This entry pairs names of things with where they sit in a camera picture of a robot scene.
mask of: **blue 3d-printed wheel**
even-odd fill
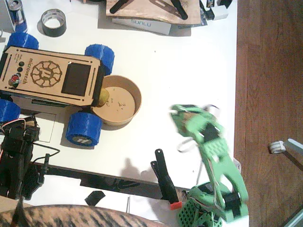
[[[93,56],[101,60],[104,66],[106,76],[112,73],[115,59],[115,53],[112,49],[101,44],[93,44],[86,48],[85,55]]]
[[[9,122],[19,118],[21,109],[11,101],[0,99],[0,122]]]
[[[78,112],[70,117],[66,139],[76,145],[92,147],[99,143],[102,120],[91,113]]]
[[[24,47],[28,49],[38,50],[39,42],[30,34],[23,32],[15,32],[12,33],[9,37],[9,42],[7,47],[16,46],[16,47]]]

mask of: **red connector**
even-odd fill
[[[182,207],[182,202],[175,202],[170,205],[170,210],[176,210]]]

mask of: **round cardboard bowl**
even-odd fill
[[[92,107],[92,111],[107,125],[129,123],[141,107],[142,97],[137,85],[126,77],[110,75],[103,78],[102,88],[109,92],[108,102],[102,107]]]

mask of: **yellow ball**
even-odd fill
[[[105,89],[102,88],[99,96],[99,106],[103,106],[109,99],[109,92]]]

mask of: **hardwood floor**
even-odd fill
[[[238,0],[235,157],[250,226],[276,227],[303,205],[303,157],[267,145],[303,142],[303,1]]]

